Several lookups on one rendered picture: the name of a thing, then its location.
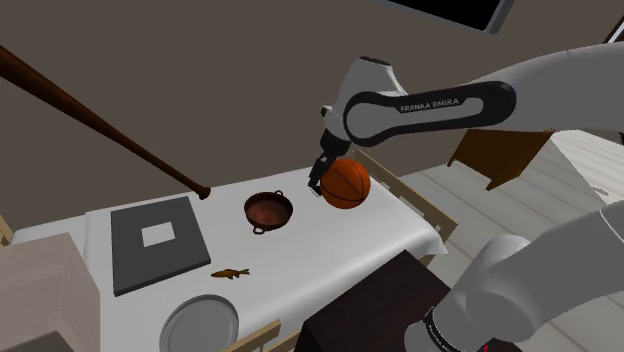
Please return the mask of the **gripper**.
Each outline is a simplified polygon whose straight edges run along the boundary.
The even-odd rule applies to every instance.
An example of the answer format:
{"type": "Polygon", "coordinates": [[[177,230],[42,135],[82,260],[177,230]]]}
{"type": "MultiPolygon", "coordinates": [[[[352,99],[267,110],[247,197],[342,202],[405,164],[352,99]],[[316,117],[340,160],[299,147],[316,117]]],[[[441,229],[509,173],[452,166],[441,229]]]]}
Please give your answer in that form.
{"type": "Polygon", "coordinates": [[[322,196],[320,186],[322,176],[338,157],[342,157],[347,153],[351,146],[351,141],[341,139],[325,129],[320,139],[320,146],[323,152],[314,162],[308,181],[308,187],[316,197],[322,196]]]}

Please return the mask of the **orange basketball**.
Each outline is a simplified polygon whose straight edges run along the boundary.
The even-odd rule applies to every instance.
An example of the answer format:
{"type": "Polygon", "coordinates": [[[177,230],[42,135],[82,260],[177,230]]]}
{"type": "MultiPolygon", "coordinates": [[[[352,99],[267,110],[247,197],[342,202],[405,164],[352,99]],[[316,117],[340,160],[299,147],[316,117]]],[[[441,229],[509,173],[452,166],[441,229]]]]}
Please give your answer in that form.
{"type": "Polygon", "coordinates": [[[338,209],[361,205],[369,195],[371,180],[368,171],[353,159],[338,159],[321,177],[321,195],[338,209]]]}

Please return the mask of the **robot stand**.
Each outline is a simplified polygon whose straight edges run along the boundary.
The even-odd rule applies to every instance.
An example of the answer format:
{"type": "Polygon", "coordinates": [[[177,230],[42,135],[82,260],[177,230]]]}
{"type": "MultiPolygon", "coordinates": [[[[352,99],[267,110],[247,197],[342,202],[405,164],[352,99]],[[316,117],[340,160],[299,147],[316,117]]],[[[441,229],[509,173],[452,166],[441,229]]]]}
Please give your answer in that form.
{"type": "Polygon", "coordinates": [[[449,291],[402,251],[308,318],[294,352],[406,352],[407,327],[449,291]]]}

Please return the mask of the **grey book with white square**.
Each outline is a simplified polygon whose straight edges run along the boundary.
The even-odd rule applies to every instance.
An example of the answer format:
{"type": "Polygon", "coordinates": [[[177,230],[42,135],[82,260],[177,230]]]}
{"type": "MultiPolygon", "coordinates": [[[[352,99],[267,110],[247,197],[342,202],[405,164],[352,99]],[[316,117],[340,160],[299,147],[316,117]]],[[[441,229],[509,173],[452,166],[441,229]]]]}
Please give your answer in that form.
{"type": "Polygon", "coordinates": [[[211,263],[186,197],[111,213],[113,292],[121,296],[211,263]],[[146,246],[142,231],[169,223],[174,238],[146,246]]]}

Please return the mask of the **grey plate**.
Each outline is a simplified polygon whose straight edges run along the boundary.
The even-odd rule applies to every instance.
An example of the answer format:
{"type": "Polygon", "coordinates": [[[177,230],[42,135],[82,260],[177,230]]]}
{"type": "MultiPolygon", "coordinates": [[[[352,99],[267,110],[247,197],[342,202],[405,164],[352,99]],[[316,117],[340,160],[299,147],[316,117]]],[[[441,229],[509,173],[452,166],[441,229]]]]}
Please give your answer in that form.
{"type": "Polygon", "coordinates": [[[205,294],[180,304],[160,334],[159,352],[220,352],[238,337],[239,316],[226,298],[205,294]]]}

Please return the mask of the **brown wooden baseball bat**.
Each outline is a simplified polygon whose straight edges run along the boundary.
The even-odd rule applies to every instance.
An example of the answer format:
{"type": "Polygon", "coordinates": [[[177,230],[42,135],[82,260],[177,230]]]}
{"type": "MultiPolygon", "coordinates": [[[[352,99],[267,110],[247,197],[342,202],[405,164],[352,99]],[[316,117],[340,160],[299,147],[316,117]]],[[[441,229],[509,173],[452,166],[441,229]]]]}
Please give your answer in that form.
{"type": "Polygon", "coordinates": [[[150,153],[1,45],[0,77],[134,153],[188,187],[201,200],[211,194],[210,187],[200,185],[150,153]]]}

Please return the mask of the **light wooden bedside cabinet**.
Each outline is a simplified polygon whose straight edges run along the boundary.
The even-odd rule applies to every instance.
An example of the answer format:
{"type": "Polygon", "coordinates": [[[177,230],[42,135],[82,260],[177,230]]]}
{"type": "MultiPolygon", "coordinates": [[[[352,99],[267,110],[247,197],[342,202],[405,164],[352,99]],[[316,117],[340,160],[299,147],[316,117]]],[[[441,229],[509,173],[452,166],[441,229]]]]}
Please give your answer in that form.
{"type": "Polygon", "coordinates": [[[100,292],[68,233],[0,248],[0,352],[100,352],[100,292]]]}

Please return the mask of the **black screen with grey frame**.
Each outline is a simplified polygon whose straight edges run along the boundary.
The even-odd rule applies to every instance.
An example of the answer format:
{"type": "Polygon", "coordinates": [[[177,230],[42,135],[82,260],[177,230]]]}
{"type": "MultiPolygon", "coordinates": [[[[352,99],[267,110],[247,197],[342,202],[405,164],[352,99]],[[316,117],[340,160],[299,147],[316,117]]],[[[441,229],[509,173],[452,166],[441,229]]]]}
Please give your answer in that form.
{"type": "Polygon", "coordinates": [[[488,34],[497,34],[515,0],[379,0],[488,34]]]}

